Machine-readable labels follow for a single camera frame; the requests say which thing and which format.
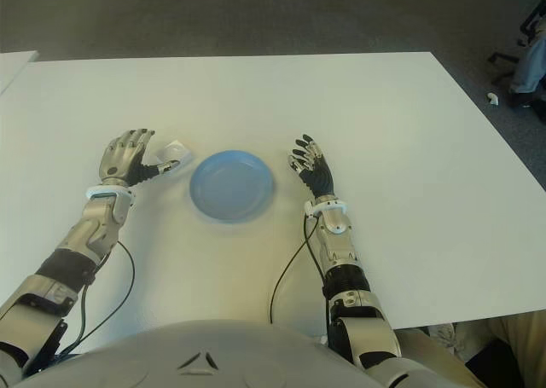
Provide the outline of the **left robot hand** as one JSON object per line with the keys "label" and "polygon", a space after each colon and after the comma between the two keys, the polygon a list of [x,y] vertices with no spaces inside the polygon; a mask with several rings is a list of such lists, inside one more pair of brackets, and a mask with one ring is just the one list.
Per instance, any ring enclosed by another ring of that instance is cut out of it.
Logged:
{"label": "left robot hand", "polygon": [[132,187],[141,182],[172,171],[180,161],[171,159],[157,165],[145,165],[143,157],[154,130],[128,130],[113,139],[106,147],[99,166],[102,185]]}

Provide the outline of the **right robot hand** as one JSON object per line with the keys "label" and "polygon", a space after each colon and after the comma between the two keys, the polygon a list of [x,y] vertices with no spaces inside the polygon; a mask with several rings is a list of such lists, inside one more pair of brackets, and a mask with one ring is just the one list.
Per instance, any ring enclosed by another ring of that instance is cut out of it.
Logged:
{"label": "right robot hand", "polygon": [[334,179],[317,142],[306,134],[295,140],[296,148],[288,155],[288,165],[315,198],[334,196]]}

